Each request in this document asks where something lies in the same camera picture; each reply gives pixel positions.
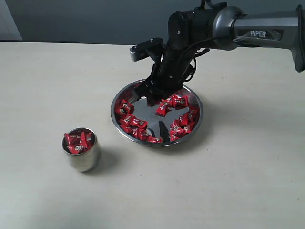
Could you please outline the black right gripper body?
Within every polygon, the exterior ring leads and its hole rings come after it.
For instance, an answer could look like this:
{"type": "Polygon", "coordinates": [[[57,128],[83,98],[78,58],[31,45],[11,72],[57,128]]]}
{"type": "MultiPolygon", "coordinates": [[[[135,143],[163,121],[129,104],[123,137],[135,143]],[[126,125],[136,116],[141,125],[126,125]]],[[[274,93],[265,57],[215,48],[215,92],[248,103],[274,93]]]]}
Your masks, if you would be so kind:
{"type": "Polygon", "coordinates": [[[196,48],[176,49],[169,40],[160,63],[155,65],[152,74],[145,80],[152,93],[170,95],[178,91],[185,79],[186,71],[197,52],[196,48]]]}

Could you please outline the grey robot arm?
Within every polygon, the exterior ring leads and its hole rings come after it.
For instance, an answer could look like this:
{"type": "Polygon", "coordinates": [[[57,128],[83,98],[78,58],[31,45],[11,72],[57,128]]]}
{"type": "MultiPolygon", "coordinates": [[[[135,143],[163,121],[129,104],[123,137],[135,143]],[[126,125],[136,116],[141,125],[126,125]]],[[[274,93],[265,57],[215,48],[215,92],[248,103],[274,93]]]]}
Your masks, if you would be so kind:
{"type": "Polygon", "coordinates": [[[231,51],[237,47],[290,50],[295,69],[305,69],[305,11],[245,14],[226,2],[202,1],[194,10],[175,12],[168,20],[168,41],[152,38],[130,48],[133,61],[150,57],[152,71],[132,90],[132,100],[146,98],[157,104],[183,87],[196,71],[197,57],[211,49],[231,51]]]}

